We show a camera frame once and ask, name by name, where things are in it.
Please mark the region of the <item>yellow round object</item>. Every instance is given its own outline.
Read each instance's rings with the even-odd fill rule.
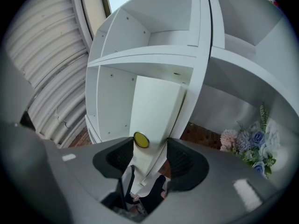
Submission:
[[[148,138],[141,132],[135,132],[134,141],[140,147],[148,147],[150,145],[150,141]]]

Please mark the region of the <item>white roller shutter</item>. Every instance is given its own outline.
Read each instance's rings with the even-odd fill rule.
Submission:
[[[27,0],[6,49],[35,90],[28,113],[36,130],[67,147],[85,127],[88,53],[72,0]]]

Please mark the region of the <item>wooden floor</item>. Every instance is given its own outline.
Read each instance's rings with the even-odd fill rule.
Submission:
[[[220,134],[204,129],[190,122],[186,126],[186,129],[184,130],[180,139],[215,149],[220,149],[221,147]],[[91,144],[92,143],[89,139],[87,127],[85,127],[81,131],[81,133],[74,139],[70,147],[78,147]],[[159,172],[165,175],[166,177],[171,178],[170,166],[168,161],[165,162],[165,164],[161,167]]]

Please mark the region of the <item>flower bouquet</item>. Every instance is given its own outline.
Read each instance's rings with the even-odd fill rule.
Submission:
[[[221,134],[221,151],[230,152],[252,166],[257,172],[268,178],[271,166],[276,162],[277,149],[280,147],[279,135],[266,132],[269,112],[264,103],[260,106],[260,121],[255,122],[248,129],[242,123],[239,132],[225,130]]]

